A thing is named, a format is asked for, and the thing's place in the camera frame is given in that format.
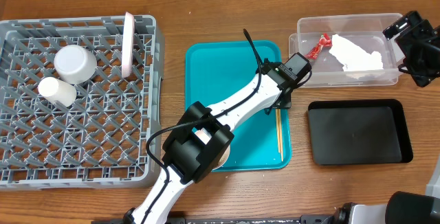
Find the white paper cup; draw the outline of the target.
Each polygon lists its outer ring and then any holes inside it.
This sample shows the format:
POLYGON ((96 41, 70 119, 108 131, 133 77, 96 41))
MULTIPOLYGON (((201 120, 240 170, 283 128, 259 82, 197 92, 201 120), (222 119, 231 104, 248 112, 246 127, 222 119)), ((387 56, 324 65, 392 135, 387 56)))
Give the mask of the white paper cup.
POLYGON ((38 92, 52 104, 60 102, 69 107, 76 99, 76 89, 73 85, 54 77, 46 77, 38 84, 38 92))

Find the white tissue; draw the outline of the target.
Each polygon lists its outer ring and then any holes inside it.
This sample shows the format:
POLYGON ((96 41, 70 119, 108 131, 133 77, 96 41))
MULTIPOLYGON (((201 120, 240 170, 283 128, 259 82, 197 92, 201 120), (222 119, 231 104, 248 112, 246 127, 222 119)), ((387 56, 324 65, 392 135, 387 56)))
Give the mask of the white tissue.
POLYGON ((366 52, 347 38, 333 35, 329 53, 342 64, 343 71, 370 71, 383 69, 382 55, 373 51, 366 52))

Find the large white plate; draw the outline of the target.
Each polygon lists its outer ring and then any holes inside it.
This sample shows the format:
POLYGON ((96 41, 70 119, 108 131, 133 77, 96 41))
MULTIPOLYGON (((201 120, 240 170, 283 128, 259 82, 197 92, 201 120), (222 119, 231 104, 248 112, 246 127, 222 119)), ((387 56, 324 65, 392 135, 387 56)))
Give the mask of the large white plate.
POLYGON ((123 78, 131 75, 133 64, 133 37, 135 33, 134 16, 126 12, 124 16, 123 38, 122 38, 122 62, 121 73, 123 78))

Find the wooden chopstick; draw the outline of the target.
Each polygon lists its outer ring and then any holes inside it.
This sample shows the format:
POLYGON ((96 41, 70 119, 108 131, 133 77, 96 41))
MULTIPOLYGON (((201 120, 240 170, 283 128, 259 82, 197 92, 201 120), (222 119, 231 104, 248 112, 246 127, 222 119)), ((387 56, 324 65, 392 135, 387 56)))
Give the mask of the wooden chopstick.
POLYGON ((275 116, 276 116, 276 134, 277 134, 277 144, 278 144, 278 153, 281 154, 281 117, 280 117, 280 110, 276 109, 275 112, 275 116))
POLYGON ((278 140, 278 152, 280 154, 280 160, 283 162, 283 134, 282 134, 282 122, 281 122, 281 110, 276 110, 276 130, 278 140))

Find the small white dish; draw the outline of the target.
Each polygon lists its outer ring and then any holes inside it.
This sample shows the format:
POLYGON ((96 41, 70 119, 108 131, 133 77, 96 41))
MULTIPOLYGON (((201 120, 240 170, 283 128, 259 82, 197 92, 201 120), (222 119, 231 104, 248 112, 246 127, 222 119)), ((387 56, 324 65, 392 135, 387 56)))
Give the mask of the small white dish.
MULTIPOLYGON (((210 140, 210 136, 204 131, 204 130, 198 130, 195 132, 195 135, 204 143, 207 144, 210 140)), ((213 168, 214 170, 222 167, 224 163, 228 160, 228 157, 230 156, 230 146, 228 146, 224 152, 224 154, 221 156, 220 160, 217 162, 217 165, 213 168)))

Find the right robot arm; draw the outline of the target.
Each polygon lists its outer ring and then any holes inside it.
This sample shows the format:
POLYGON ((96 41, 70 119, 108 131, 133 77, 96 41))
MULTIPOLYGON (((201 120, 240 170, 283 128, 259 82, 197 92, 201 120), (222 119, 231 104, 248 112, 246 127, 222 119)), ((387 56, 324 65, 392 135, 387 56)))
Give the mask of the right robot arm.
MULTIPOLYGON (((394 39, 405 58, 398 66, 412 76, 418 87, 428 86, 439 77, 439 28, 433 27, 417 11, 410 11, 383 31, 394 39)), ((431 196, 396 192, 379 219, 385 223, 439 224, 439 199, 431 196)))

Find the red snack wrapper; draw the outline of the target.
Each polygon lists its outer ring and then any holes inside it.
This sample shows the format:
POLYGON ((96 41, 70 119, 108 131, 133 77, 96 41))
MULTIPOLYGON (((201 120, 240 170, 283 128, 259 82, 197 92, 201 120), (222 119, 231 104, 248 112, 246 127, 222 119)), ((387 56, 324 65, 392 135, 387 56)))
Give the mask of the red snack wrapper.
POLYGON ((316 60, 324 48, 331 48, 332 40, 327 33, 324 33, 318 43, 306 54, 306 58, 309 60, 316 60))

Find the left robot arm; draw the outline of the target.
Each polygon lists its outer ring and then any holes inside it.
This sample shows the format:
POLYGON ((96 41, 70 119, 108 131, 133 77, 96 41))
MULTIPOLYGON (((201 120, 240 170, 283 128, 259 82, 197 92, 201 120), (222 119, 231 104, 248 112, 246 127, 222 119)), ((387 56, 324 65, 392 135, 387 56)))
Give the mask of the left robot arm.
POLYGON ((311 78, 311 63, 296 53, 286 63, 257 60, 255 77, 242 89, 206 107, 194 102, 179 122, 148 138, 168 133, 164 156, 148 156, 160 166, 159 177, 144 202, 130 209, 123 223, 165 223, 182 192, 218 167, 234 138, 234 130, 265 109, 288 109, 293 90, 311 78))

